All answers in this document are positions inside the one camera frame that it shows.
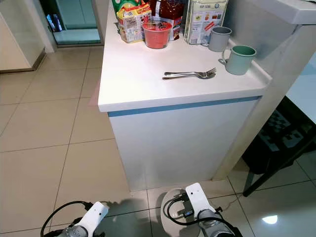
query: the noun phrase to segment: green mug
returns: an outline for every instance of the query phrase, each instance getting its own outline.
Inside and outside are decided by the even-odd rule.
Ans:
[[[226,60],[222,52],[222,59],[225,64],[226,71],[234,75],[244,75],[251,65],[253,57],[257,51],[247,45],[236,45],[232,47],[229,59]]]

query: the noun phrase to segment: plastic container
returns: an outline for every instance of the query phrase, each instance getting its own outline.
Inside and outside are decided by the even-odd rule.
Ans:
[[[151,21],[143,24],[145,42],[149,48],[165,48],[170,39],[172,25],[168,22]]]

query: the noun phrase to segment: gray mug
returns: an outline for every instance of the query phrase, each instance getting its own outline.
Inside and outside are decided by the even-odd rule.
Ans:
[[[213,27],[211,30],[211,39],[209,41],[208,48],[214,52],[224,51],[232,32],[233,31],[227,27]]]
[[[236,45],[232,47],[229,59],[226,60],[222,52],[223,63],[226,71],[234,75],[244,75],[251,65],[253,57],[257,51],[247,45]]]

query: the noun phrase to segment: cable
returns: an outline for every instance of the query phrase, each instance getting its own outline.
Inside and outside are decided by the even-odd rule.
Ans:
[[[190,225],[193,225],[193,224],[196,224],[196,223],[199,223],[199,222],[202,222],[202,221],[219,221],[219,222],[222,222],[224,223],[233,233],[236,237],[239,237],[241,236],[241,233],[239,232],[238,228],[232,226],[229,222],[225,221],[224,219],[220,219],[220,218],[216,218],[216,217],[206,217],[206,218],[201,218],[201,219],[198,219],[198,220],[195,220],[195,221],[191,221],[191,222],[179,222],[177,220],[175,220],[174,218],[171,217],[170,215],[170,207],[178,202],[178,201],[181,201],[181,200],[173,200],[168,208],[167,208],[167,215],[168,215],[168,218],[173,221],[174,223],[178,224],[178,225],[181,225],[181,226],[190,226]]]
[[[62,205],[61,207],[57,208],[53,213],[51,213],[51,215],[48,217],[48,219],[44,222],[41,230],[40,230],[40,237],[44,237],[44,230],[45,230],[45,227],[47,225],[47,223],[49,222],[49,220],[58,212],[60,211],[61,209],[63,209],[64,207],[66,206],[69,206],[69,205],[72,205],[72,204],[76,204],[76,203],[81,203],[84,205],[84,208],[88,211],[92,206],[93,206],[93,203],[91,202],[86,202],[86,201],[71,201],[69,203],[66,203],[64,205]]]

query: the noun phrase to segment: silver fork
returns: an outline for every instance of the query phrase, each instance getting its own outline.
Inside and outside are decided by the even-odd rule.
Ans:
[[[216,72],[216,68],[212,68],[207,72],[183,72],[183,73],[171,73],[165,72],[163,80],[168,80],[172,78],[182,78],[182,77],[198,77],[200,79],[209,79],[210,77],[214,76]]]

